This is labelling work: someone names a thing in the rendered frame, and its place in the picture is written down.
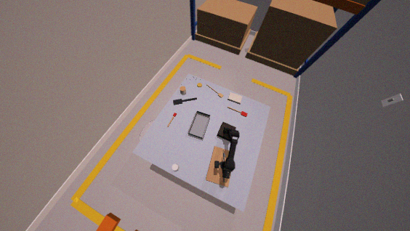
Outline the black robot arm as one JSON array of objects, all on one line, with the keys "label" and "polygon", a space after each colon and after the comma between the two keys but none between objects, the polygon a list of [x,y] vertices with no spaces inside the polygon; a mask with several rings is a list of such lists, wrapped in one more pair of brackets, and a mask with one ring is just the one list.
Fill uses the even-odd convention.
[{"label": "black robot arm", "polygon": [[238,144],[238,139],[233,139],[232,137],[240,137],[239,131],[233,130],[231,128],[224,127],[223,134],[228,135],[230,139],[230,150],[224,166],[222,166],[222,177],[230,179],[230,173],[235,168],[234,156],[236,152],[236,145]]}]

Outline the red spatula with wooden handle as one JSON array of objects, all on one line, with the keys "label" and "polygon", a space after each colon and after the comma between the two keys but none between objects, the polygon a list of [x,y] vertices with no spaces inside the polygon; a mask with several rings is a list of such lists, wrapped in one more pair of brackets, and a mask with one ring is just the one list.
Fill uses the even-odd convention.
[{"label": "red spatula with wooden handle", "polygon": [[[235,109],[233,109],[233,110],[235,110]],[[237,111],[237,110],[235,110],[235,111]],[[240,112],[240,111],[237,111],[237,112]],[[247,114],[248,114],[248,113],[245,113],[244,111],[242,111],[242,112],[240,112],[240,113],[241,113],[241,115],[247,117]]]}]

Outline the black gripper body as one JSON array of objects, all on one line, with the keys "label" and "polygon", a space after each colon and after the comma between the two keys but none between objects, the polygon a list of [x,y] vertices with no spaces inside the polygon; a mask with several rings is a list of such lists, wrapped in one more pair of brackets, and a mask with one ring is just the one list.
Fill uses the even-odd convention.
[{"label": "black gripper body", "polygon": [[215,167],[215,168],[219,168],[220,165],[221,165],[221,167],[224,166],[223,164],[224,164],[224,161],[223,161],[222,163],[220,163],[219,161],[215,161],[215,162],[214,162],[214,167]]}]

